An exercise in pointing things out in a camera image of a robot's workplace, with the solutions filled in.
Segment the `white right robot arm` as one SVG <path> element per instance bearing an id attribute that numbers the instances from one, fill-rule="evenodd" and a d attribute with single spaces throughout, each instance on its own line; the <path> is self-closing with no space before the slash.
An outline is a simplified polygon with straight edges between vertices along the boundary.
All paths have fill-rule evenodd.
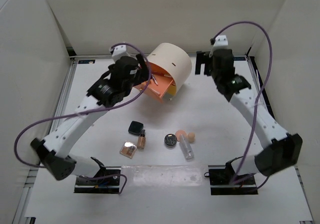
<path id="1" fill-rule="evenodd" d="M 269 177 L 296 165 L 303 143 L 301 136 L 290 134 L 263 106 L 255 103 L 256 96 L 250 83 L 236 74 L 232 50 L 198 51 L 196 75 L 200 74 L 202 65 L 204 74 L 213 78 L 218 92 L 242 114 L 262 146 L 259 154 L 244 154 L 228 161 L 224 172 L 226 181 L 236 184 L 243 176 L 257 173 Z"/>

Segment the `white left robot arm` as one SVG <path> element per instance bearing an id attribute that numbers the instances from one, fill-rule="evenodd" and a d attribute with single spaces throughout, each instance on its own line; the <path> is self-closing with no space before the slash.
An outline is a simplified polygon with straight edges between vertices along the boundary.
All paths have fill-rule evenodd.
<path id="1" fill-rule="evenodd" d="M 106 168 L 101 161 L 75 156 L 71 149 L 96 120 L 148 78 L 149 70 L 141 54 L 135 58 L 121 57 L 88 89 L 75 116 L 66 118 L 42 140 L 35 138 L 31 142 L 40 161 L 57 181 L 70 175 L 87 177 L 94 184 L 104 181 Z"/>

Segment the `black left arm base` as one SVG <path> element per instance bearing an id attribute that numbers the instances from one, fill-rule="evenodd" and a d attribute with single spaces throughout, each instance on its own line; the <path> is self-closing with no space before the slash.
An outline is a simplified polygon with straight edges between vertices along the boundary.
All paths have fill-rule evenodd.
<path id="1" fill-rule="evenodd" d="M 117 194 L 123 192 L 128 178 L 120 168 L 106 167 L 101 161 L 91 157 L 99 166 L 93 178 L 78 176 L 74 185 L 75 194 Z"/>

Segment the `cream round drawer organizer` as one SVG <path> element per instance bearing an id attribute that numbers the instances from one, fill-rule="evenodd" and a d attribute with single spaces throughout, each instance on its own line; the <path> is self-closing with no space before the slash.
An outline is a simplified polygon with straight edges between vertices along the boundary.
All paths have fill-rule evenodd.
<path id="1" fill-rule="evenodd" d="M 180 47 L 171 43 L 161 43 L 149 55 L 148 60 L 164 68 L 174 79 L 176 93 L 191 74 L 192 61 Z"/>

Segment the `black square compact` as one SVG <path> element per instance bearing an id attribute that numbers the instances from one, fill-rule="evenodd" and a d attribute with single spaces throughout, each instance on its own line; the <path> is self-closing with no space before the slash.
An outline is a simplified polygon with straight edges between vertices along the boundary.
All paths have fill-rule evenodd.
<path id="1" fill-rule="evenodd" d="M 132 121 L 128 128 L 128 132 L 132 135 L 139 136 L 143 128 L 144 128 L 143 123 L 138 121 Z"/>

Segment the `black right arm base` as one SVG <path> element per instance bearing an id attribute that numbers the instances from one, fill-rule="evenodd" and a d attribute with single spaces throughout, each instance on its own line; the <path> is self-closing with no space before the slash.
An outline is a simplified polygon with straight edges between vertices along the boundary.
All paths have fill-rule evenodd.
<path id="1" fill-rule="evenodd" d="M 209 179 L 210 194 L 212 196 L 241 196 L 257 195 L 258 187 L 253 175 L 245 174 L 236 176 L 233 183 L 231 180 L 234 176 L 231 163 L 241 157 L 228 161 L 224 166 L 208 166 L 208 171 L 204 177 Z"/>

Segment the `yellow drawer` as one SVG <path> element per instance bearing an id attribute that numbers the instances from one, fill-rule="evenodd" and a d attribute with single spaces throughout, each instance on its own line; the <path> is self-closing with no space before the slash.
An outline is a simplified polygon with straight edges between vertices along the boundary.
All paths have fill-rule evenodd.
<path id="1" fill-rule="evenodd" d="M 175 96 L 176 93 L 177 93 L 177 87 L 174 83 L 172 83 L 167 89 L 167 94 L 171 96 Z"/>

